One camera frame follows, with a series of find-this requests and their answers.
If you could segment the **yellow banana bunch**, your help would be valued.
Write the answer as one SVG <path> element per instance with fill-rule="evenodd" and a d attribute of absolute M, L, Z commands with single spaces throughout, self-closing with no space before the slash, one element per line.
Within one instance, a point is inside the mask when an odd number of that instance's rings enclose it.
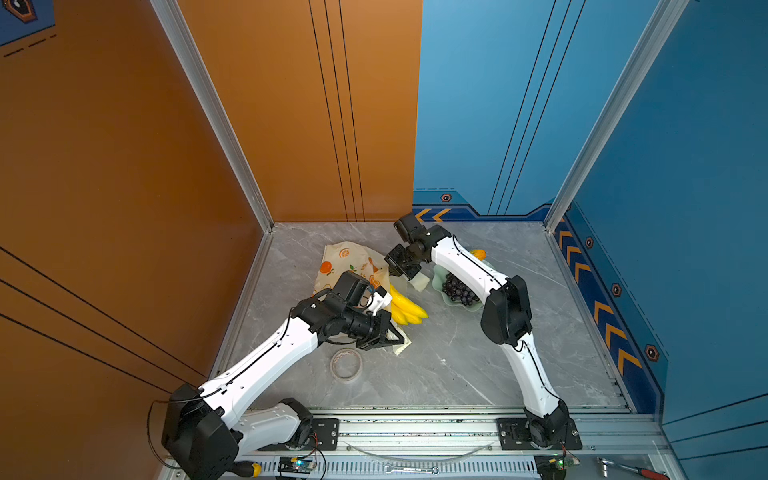
<path fill-rule="evenodd" d="M 390 286 L 389 293 L 392 296 L 391 315 L 396 324 L 418 325 L 428 317 L 422 307 L 402 295 L 393 285 Z"/>

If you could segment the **dark grape bunch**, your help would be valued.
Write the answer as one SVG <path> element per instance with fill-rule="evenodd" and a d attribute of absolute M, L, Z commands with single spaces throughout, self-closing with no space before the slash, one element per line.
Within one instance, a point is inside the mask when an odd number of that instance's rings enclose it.
<path fill-rule="evenodd" d="M 479 301 L 477 295 L 452 273 L 446 275 L 442 291 L 451 302 L 458 302 L 467 307 Z"/>

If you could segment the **cream plastic bag orange print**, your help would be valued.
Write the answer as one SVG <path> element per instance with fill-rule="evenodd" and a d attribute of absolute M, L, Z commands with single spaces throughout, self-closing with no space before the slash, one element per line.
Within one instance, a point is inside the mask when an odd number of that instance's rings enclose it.
<path fill-rule="evenodd" d="M 302 301 L 299 305 L 299 317 L 308 323 L 318 344 L 328 343 L 326 341 L 326 325 L 332 319 L 340 317 L 346 308 L 351 308 L 332 292 L 337 280 L 345 271 L 355 272 L 363 276 L 374 287 L 382 286 L 388 292 L 390 286 L 393 285 L 402 295 L 406 296 L 407 285 L 410 281 L 406 279 L 391 283 L 389 267 L 384 258 L 380 257 L 378 263 L 374 262 L 377 255 L 376 252 L 351 242 L 342 242 L 325 249 L 313 295 L 308 301 Z M 409 344 L 410 340 L 405 336 L 404 344 L 393 344 L 390 347 L 396 353 L 400 353 Z"/>

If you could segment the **green orange papaya fruit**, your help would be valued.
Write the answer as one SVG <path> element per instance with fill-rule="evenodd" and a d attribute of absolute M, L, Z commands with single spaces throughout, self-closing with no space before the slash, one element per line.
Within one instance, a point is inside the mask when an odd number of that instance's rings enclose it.
<path fill-rule="evenodd" d="M 482 249 L 475 249 L 471 251 L 472 255 L 476 257 L 478 260 L 485 260 L 487 258 L 487 252 Z"/>

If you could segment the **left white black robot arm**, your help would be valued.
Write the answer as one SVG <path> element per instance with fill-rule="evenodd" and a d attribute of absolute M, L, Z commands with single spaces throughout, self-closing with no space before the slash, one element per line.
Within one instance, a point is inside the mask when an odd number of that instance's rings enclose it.
<path fill-rule="evenodd" d="M 300 301 L 278 330 L 235 366 L 199 387 L 185 383 L 170 395 L 162 446 L 188 478 L 218 479 L 242 454 L 273 444 L 303 444 L 311 415 L 292 398 L 250 423 L 242 417 L 268 386 L 333 336 L 345 334 L 361 350 L 402 343 L 387 309 L 391 302 L 382 288 L 365 307 L 328 289 Z"/>

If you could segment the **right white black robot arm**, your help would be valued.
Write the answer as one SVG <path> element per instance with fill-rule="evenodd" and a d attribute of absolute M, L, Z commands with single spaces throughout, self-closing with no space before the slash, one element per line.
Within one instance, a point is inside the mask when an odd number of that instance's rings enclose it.
<path fill-rule="evenodd" d="M 426 227 L 413 214 L 398 219 L 394 228 L 402 242 L 385 256 L 390 272 L 412 279 L 422 264 L 433 263 L 469 287 L 483 304 L 483 333 L 502 348 L 518 381 L 532 442 L 540 448 L 564 446 L 570 413 L 541 364 L 524 279 L 485 265 L 447 229 Z"/>

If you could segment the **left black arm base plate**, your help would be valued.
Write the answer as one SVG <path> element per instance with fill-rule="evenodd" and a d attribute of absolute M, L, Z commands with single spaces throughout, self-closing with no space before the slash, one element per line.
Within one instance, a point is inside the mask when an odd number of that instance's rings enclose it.
<path fill-rule="evenodd" d="M 340 420 L 338 418 L 314 418 L 312 427 L 302 443 L 291 440 L 287 444 L 273 444 L 260 451 L 309 451 L 319 446 L 323 452 L 335 451 L 339 440 Z"/>

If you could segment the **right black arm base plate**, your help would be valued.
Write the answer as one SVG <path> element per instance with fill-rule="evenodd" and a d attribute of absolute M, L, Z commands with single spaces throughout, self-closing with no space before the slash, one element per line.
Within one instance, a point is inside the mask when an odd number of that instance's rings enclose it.
<path fill-rule="evenodd" d="M 551 446 L 540 446 L 533 441 L 528 430 L 528 421 L 523 418 L 499 418 L 496 420 L 498 439 L 501 449 L 512 450 L 552 450 L 559 451 L 565 448 L 569 451 L 583 449 L 583 443 L 577 425 L 573 419 L 568 420 L 565 433 L 561 440 L 555 441 Z"/>

